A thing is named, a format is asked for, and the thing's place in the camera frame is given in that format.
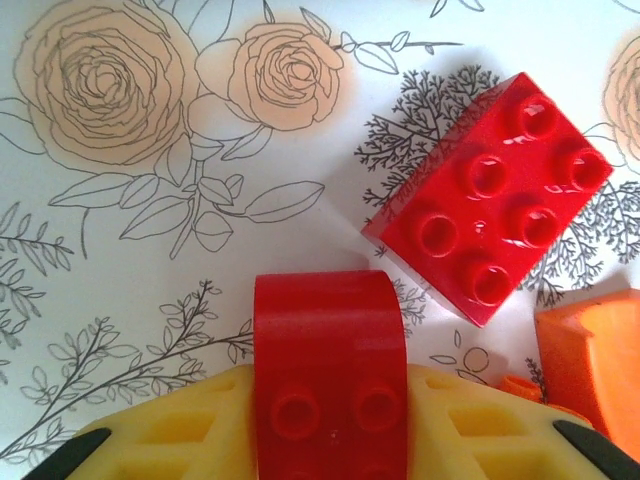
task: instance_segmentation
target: line-drawn rose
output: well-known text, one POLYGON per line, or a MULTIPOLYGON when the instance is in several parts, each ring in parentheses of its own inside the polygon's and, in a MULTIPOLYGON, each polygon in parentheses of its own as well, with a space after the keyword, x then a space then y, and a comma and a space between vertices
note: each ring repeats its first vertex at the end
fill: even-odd
POLYGON ((15 78, 54 161, 141 174, 187 132, 200 85, 196 57, 153 1, 70 0, 27 32, 15 78))
POLYGON ((325 40, 297 23, 256 25, 244 43, 216 42, 196 63, 202 83, 229 100, 236 115, 276 130, 297 130, 327 118, 343 66, 325 40))
MULTIPOLYGON (((639 95, 640 37, 637 37, 627 45, 611 67, 603 95, 605 112, 613 128, 618 150, 634 171, 640 170, 639 95)), ((613 157, 610 155, 608 159, 612 161, 613 157)))

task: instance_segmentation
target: floral paper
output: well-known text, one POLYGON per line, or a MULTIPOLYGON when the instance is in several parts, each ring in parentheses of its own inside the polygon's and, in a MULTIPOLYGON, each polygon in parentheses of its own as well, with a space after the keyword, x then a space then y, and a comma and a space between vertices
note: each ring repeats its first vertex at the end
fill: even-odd
POLYGON ((262 273, 383 269, 411 362, 543 383, 534 310, 637 283, 639 13, 0 3, 0 476, 93 419, 251 362, 262 273), (519 71, 616 170, 480 330, 360 230, 472 99, 519 71))

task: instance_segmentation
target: plant stem drawing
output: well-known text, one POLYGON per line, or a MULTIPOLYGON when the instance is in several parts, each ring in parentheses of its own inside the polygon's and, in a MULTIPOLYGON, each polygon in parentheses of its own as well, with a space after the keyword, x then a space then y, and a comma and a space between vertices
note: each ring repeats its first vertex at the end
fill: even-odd
MULTIPOLYGON (((462 349, 462 335, 459 330, 455 330, 453 333, 453 346, 457 350, 462 349)), ((452 355, 431 355, 429 359, 446 366, 455 367, 455 371, 460 378, 465 380, 471 380, 472 382, 488 385, 479 374, 489 368, 489 353, 480 347, 471 347, 467 349, 462 357, 462 361, 459 361, 452 355)))
MULTIPOLYGON (((355 151, 372 177, 384 175, 378 186, 365 190, 363 201, 375 208, 385 205, 473 99, 498 82, 480 65, 466 65, 446 78, 428 71, 405 73, 400 97, 391 109, 394 115, 373 114, 366 123, 368 140, 355 151)), ((600 134, 593 128, 586 132, 591 141, 600 134)), ((544 307, 557 304, 564 290, 590 288, 602 272, 598 252, 603 242, 622 264, 640 253, 639 213, 640 182, 605 183, 520 288, 535 292, 538 305, 544 307)), ((377 247, 375 255, 384 254, 385 248, 377 247)))
POLYGON ((234 364, 251 355, 251 320, 233 335, 208 333, 218 318, 210 302, 220 294, 219 289, 205 280, 184 298, 161 305, 166 325, 158 343, 144 347, 119 343, 121 332, 111 320, 96 318, 76 335, 66 333, 63 341, 49 344, 54 363, 35 366, 30 383, 20 388, 25 399, 40 406, 42 412, 0 451, 0 460, 35 466, 70 438, 73 431, 65 425, 66 415, 81 406, 118 401, 132 405, 134 399, 162 395, 205 378, 203 363, 195 356, 201 349, 226 347, 234 364), (53 368, 55 362, 59 373, 53 368), (116 373, 103 380, 105 365, 110 369, 107 371, 116 373))

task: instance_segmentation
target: lego stud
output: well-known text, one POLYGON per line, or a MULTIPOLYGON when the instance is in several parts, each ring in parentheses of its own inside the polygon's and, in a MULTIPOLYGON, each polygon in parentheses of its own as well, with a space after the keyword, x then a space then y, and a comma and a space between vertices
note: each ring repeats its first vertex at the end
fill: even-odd
POLYGON ((489 261, 472 261, 461 272, 466 295, 482 305, 499 305, 512 290, 507 271, 489 261))
POLYGON ((476 155, 465 163, 463 182, 472 198, 494 197, 507 184, 507 166, 495 155, 476 155))
POLYGON ((271 408, 271 427, 282 438, 303 440, 320 424, 320 407, 308 388, 289 387, 282 390, 271 408))
POLYGON ((539 139, 555 128, 558 111, 554 103, 541 93, 525 98, 515 115, 517 132, 529 139, 539 139))
POLYGON ((518 240, 532 248, 547 248, 560 233, 560 224, 555 213, 538 205, 527 206, 516 211, 513 228, 518 240))
POLYGON ((392 429, 400 420, 402 408, 398 395, 382 381, 359 385, 354 398, 358 426, 368 433, 392 429))
POLYGON ((444 257, 458 242, 458 229, 444 213, 428 211, 420 218, 418 244, 431 257, 444 257))
POLYGON ((568 155, 563 169, 562 181, 583 192, 595 192, 609 175, 609 164, 593 148, 568 155))

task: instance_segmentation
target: branch drawing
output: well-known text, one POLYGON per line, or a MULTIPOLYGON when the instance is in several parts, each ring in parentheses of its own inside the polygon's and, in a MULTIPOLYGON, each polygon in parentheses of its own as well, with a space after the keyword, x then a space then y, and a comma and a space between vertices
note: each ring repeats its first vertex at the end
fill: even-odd
POLYGON ((251 320, 233 335, 209 333, 218 318, 210 302, 221 293, 205 280, 184 298, 161 305, 166 324, 158 343, 144 347, 119 343, 122 332, 107 317, 49 344, 53 363, 35 366, 30 383, 20 388, 42 413, 0 451, 0 460, 13 465, 27 462, 33 468, 70 438, 73 431, 65 419, 81 406, 120 401, 132 405, 134 399, 166 394, 205 378, 203 362, 196 356, 201 349, 226 347, 233 364, 253 354, 251 320), (53 368, 56 363, 59 373, 53 368), (114 370, 118 373, 103 380, 105 371, 114 370))
POLYGON ((400 278, 393 281, 393 288, 398 297, 400 312, 404 319, 404 332, 407 338, 413 335, 413 327, 422 325, 424 320, 424 309, 427 302, 427 294, 424 290, 413 287, 408 288, 400 278))

